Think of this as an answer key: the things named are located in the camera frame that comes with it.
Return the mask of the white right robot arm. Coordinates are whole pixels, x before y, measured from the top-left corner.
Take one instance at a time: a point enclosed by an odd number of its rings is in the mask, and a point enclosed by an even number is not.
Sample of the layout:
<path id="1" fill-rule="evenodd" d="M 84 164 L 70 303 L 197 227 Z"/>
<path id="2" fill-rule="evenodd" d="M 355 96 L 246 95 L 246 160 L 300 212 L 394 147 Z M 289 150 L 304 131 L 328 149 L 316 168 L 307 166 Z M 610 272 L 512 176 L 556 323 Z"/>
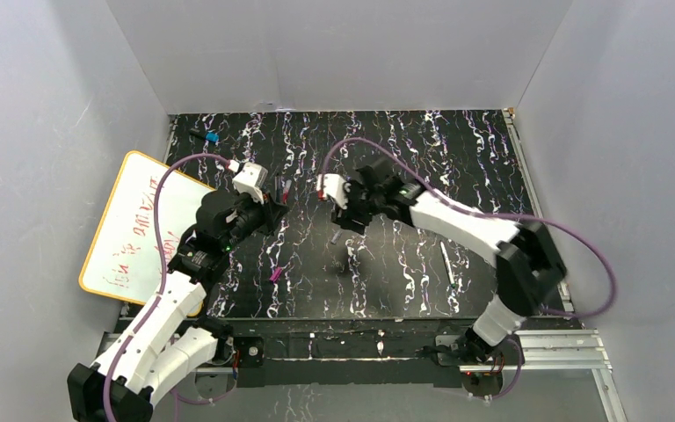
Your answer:
<path id="1" fill-rule="evenodd" d="M 404 181 L 388 160 L 358 170 L 357 178 L 320 175 L 316 191 L 331 200 L 333 223 L 363 234 L 376 215 L 431 231 L 474 252 L 490 264 L 497 290 L 482 314 L 454 346 L 439 346 L 463 361 L 486 361 L 529 318 L 538 314 L 567 273 L 542 222 L 485 218 L 419 181 Z"/>

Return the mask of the black pen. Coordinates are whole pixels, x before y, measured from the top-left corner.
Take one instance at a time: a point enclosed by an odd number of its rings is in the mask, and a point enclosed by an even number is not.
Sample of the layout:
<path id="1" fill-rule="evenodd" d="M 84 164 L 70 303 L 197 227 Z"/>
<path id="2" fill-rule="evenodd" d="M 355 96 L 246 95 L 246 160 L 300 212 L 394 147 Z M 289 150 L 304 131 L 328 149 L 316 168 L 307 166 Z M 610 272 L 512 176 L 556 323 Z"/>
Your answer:
<path id="1" fill-rule="evenodd" d="M 282 201 L 281 198 L 282 198 L 282 187 L 283 187 L 283 185 L 282 185 L 282 176 L 281 176 L 280 173 L 277 173 L 275 175 L 274 184 L 275 184 L 275 187 L 274 187 L 273 198 L 277 202 L 281 202 Z"/>

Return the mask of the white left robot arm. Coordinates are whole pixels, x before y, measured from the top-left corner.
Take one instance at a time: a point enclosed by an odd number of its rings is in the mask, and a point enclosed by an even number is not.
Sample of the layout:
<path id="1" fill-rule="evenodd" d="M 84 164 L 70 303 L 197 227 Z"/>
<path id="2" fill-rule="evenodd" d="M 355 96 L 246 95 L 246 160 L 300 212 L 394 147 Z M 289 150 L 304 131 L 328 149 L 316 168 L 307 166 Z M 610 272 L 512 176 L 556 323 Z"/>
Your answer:
<path id="1" fill-rule="evenodd" d="M 74 420 L 148 421 L 195 368 L 225 352 L 235 357 L 233 328 L 221 319 L 201 316 L 179 339 L 173 336 L 229 269 L 234 247 L 256 232 L 273 234 L 288 210 L 270 193 L 260 202 L 248 193 L 228 201 L 219 191 L 204 195 L 165 267 L 160 293 L 89 366 L 78 363 L 69 373 Z"/>

